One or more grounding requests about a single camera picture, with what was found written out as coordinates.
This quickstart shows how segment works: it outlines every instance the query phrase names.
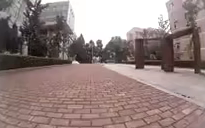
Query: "walkway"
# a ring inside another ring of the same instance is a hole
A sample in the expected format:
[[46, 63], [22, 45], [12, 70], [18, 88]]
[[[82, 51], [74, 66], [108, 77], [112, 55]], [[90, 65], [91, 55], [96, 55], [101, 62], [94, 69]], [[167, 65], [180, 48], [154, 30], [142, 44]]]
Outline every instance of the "walkway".
[[0, 128], [205, 128], [205, 109], [101, 65], [0, 75]]
[[108, 64], [105, 67], [146, 84], [182, 95], [205, 107], [205, 75], [193, 69], [175, 68], [174, 73], [163, 72], [159, 66], [135, 70], [134, 65]]

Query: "hedge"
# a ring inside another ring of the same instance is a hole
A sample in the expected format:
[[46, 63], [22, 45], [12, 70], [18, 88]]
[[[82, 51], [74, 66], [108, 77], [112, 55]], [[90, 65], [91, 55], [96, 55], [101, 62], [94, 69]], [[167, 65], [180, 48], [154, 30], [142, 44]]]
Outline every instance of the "hedge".
[[[127, 64], [135, 64], [135, 61], [127, 62]], [[145, 65], [161, 65], [161, 60], [146, 60]], [[175, 61], [174, 66], [181, 68], [194, 68], [194, 61]], [[202, 61], [201, 67], [202, 69], [205, 69], [205, 61]]]
[[0, 54], [0, 70], [71, 64], [71, 63], [72, 62], [70, 60]]

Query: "sidewalk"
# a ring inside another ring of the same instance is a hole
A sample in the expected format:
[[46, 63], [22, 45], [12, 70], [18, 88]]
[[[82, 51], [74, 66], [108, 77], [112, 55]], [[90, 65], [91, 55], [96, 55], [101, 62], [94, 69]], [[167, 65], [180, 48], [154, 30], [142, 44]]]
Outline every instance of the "sidewalk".
[[175, 68], [174, 73], [165, 73], [159, 66], [146, 66], [143, 70], [136, 70], [134, 65], [106, 64], [104, 66], [135, 80], [188, 98], [205, 107], [205, 76], [194, 74], [192, 69]]

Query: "red brick pavement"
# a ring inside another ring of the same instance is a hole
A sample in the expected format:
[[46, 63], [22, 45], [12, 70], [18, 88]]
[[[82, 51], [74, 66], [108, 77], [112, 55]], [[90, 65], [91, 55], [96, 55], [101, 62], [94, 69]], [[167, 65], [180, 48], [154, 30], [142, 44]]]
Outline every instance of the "red brick pavement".
[[205, 128], [205, 109], [100, 65], [0, 76], [0, 128]]

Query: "sky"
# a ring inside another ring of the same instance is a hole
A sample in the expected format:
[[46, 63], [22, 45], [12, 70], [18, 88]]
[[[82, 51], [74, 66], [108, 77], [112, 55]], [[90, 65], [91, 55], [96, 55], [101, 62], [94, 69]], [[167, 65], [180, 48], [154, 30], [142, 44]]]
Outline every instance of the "sky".
[[[42, 0], [42, 3], [67, 0]], [[75, 14], [75, 33], [85, 41], [101, 39], [107, 44], [111, 37], [126, 34], [133, 27], [158, 27], [160, 14], [167, 17], [168, 0], [70, 0]]]

